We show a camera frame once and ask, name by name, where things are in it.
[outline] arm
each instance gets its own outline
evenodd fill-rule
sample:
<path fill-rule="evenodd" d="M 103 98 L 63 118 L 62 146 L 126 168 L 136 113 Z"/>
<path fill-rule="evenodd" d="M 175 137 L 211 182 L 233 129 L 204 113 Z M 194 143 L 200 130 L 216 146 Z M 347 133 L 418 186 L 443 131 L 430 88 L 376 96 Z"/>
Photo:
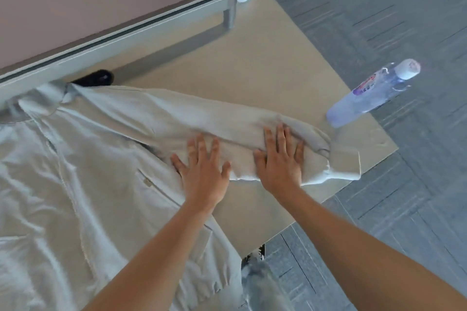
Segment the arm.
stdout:
<path fill-rule="evenodd" d="M 208 157 L 203 137 L 197 139 L 198 149 L 194 140 L 188 142 L 189 167 L 172 156 L 182 176 L 185 203 L 83 311 L 169 309 L 199 232 L 229 184 L 230 164 L 218 170 L 219 140 L 213 141 Z"/>
<path fill-rule="evenodd" d="M 467 310 L 457 290 L 300 188 L 303 143 L 294 150 L 288 128 L 278 127 L 277 144 L 269 129 L 265 138 L 267 153 L 255 152 L 261 182 L 300 224 L 357 309 Z"/>

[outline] metal frame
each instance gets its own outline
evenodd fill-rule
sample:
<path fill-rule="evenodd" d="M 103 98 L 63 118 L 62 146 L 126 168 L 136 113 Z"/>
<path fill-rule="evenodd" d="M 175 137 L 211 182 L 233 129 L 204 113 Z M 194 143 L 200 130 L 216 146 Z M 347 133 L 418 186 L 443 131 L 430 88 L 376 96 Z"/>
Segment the metal frame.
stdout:
<path fill-rule="evenodd" d="M 85 69 L 167 31 L 224 12 L 232 28 L 237 0 L 187 0 L 98 35 L 0 69 L 0 99 Z"/>

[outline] gray carpet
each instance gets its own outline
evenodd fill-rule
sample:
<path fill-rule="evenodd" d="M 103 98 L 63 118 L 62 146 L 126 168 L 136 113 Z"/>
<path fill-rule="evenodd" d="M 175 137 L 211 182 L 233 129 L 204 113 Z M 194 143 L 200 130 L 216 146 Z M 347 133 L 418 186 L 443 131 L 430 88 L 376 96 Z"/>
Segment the gray carpet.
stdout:
<path fill-rule="evenodd" d="M 349 87 L 389 61 L 423 72 L 373 112 L 400 150 L 325 205 L 467 296 L 467 0 L 277 0 Z M 267 260 L 301 310 L 354 310 L 294 224 Z"/>

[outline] plastic water bottle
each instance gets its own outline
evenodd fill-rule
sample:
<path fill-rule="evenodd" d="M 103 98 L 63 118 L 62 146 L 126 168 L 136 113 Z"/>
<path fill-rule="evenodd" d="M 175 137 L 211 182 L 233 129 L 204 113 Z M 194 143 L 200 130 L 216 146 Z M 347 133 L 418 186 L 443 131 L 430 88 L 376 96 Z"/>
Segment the plastic water bottle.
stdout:
<path fill-rule="evenodd" d="M 356 120 L 408 89 L 410 86 L 405 82 L 417 75 L 420 69 L 420 64 L 413 59 L 383 67 L 335 103 L 326 114 L 327 120 L 334 128 Z"/>

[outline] beige table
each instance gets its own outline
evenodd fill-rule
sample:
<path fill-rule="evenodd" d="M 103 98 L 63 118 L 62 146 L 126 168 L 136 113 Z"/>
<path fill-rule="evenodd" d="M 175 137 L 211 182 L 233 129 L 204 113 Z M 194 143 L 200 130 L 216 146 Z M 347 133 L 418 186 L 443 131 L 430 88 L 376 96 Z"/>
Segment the beige table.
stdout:
<path fill-rule="evenodd" d="M 91 70 L 114 69 L 117 84 L 267 108 L 311 123 L 357 148 L 362 172 L 397 149 L 369 114 L 337 132 L 326 124 L 326 110 L 349 89 L 275 0 L 239 5 L 227 34 L 214 27 L 221 23 L 219 15 L 192 24 Z M 330 180 L 306 191 L 323 202 L 348 183 Z M 259 183 L 232 182 L 214 217 L 242 256 L 294 222 Z"/>

